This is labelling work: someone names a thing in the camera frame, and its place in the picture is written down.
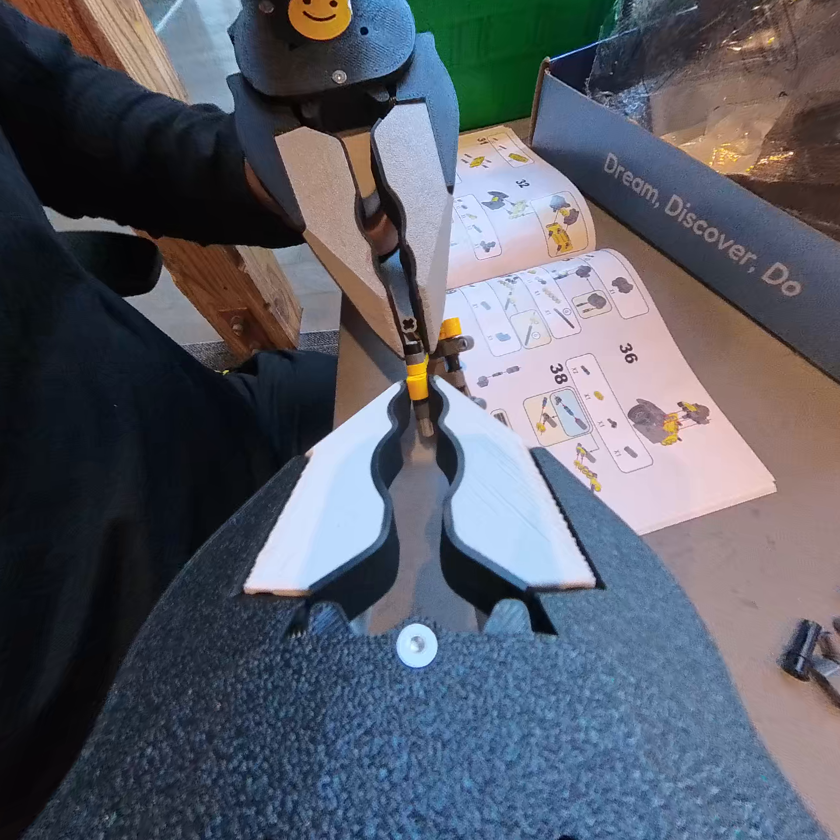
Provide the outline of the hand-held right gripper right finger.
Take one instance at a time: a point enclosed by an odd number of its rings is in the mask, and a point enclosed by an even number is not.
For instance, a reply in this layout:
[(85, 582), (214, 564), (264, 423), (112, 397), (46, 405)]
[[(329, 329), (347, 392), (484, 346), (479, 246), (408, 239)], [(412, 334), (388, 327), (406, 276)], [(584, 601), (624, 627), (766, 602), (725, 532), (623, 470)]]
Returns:
[(595, 587), (595, 573), (523, 440), (441, 377), (437, 456), (449, 482), (448, 536), (519, 590)]

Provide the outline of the person's dark clothed body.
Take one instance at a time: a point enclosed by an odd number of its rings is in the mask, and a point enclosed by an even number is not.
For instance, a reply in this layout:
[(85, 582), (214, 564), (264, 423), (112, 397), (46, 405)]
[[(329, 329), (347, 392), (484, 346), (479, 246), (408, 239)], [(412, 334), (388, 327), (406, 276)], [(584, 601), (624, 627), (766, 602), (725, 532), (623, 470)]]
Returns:
[(337, 375), (286, 350), (208, 369), (44, 216), (2, 217), (2, 838), (44, 808), (184, 564), (330, 431)]

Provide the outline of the person's left forearm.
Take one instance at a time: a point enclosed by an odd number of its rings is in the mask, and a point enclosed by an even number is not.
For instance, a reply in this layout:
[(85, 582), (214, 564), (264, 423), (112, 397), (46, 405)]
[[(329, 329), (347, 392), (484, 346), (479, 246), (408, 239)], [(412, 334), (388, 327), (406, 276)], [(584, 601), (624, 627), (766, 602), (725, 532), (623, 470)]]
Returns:
[(152, 92), (6, 2), (1, 124), (4, 226), (50, 207), (199, 245), (302, 243), (253, 193), (232, 114)]

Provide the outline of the instruction booklet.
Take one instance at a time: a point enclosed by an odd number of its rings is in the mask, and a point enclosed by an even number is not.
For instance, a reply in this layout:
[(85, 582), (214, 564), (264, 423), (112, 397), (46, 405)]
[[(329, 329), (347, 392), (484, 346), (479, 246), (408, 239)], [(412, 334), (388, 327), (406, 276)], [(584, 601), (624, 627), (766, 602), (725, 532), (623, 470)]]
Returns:
[(572, 181), (508, 126), (458, 141), (445, 318), (471, 394), (637, 533), (766, 497), (775, 480), (679, 351)]

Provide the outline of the grey yellow brick assembly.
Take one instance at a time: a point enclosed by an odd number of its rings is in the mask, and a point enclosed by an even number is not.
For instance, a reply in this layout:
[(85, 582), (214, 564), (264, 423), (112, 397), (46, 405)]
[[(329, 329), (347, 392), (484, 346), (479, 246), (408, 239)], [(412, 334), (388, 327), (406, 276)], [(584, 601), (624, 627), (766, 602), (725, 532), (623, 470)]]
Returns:
[(457, 317), (445, 318), (439, 331), (436, 349), (429, 359), (428, 373), (430, 376), (442, 377), (479, 407), (486, 409), (487, 402), (483, 398), (470, 394), (460, 360), (461, 354), (473, 350), (475, 345), (475, 339), (463, 332)]

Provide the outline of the crumpled clear plastic bags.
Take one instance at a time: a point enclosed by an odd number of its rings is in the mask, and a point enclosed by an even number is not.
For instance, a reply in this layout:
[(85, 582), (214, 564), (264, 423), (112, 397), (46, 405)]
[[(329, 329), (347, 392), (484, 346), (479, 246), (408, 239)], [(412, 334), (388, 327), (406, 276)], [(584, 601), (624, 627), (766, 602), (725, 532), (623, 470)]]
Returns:
[(584, 91), (839, 239), (839, 2), (615, 2)]

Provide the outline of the wooden stool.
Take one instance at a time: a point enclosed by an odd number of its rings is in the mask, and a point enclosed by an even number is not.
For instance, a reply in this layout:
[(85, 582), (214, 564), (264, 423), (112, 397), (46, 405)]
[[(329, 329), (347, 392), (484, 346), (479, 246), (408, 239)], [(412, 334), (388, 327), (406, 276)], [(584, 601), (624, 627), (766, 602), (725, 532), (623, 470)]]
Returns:
[[(153, 91), (187, 100), (170, 57), (139, 1), (13, 1), (36, 23), (64, 33), (77, 52)], [(159, 238), (175, 286), (240, 360), (298, 345), (301, 306), (266, 248)]]

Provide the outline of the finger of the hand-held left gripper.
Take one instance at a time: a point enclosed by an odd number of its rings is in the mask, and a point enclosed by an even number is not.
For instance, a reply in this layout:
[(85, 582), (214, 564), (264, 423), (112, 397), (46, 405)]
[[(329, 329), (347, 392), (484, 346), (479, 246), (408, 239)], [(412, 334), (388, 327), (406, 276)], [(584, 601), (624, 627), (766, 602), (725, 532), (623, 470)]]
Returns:
[(453, 196), (425, 101), (397, 103), (371, 132), (374, 179), (397, 232), (385, 263), (397, 331), (433, 354), (444, 318)]
[(331, 278), (374, 333), (406, 357), (412, 337), (403, 330), (392, 289), (360, 216), (361, 196), (341, 140), (309, 127), (275, 137), (280, 161), (303, 220), (303, 236)]

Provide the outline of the green box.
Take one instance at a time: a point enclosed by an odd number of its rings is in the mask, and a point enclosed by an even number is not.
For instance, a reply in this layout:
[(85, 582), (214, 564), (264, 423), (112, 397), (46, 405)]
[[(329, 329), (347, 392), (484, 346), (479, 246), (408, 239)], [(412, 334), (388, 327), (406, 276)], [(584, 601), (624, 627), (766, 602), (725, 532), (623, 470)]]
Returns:
[(454, 83), (461, 132), (528, 117), (544, 58), (597, 40), (610, 1), (410, 1)]

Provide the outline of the dark blue cardboard box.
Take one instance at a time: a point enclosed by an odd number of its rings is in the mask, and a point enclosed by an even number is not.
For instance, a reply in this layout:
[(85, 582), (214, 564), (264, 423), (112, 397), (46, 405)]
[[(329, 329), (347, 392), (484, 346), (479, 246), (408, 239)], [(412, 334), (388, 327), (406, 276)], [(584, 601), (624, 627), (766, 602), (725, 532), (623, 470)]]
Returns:
[(599, 45), (543, 59), (533, 149), (625, 228), (838, 382), (838, 242), (588, 98), (583, 85)]

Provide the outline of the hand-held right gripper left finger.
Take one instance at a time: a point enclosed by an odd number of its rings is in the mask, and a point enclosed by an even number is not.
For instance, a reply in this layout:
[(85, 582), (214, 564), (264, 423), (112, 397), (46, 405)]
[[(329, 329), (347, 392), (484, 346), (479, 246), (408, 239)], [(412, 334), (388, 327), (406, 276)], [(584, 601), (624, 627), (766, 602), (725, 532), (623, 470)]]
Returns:
[(247, 595), (314, 595), (373, 547), (385, 517), (374, 455), (395, 428), (389, 410), (402, 397), (402, 384), (389, 386), (306, 453), (303, 471), (245, 581)]

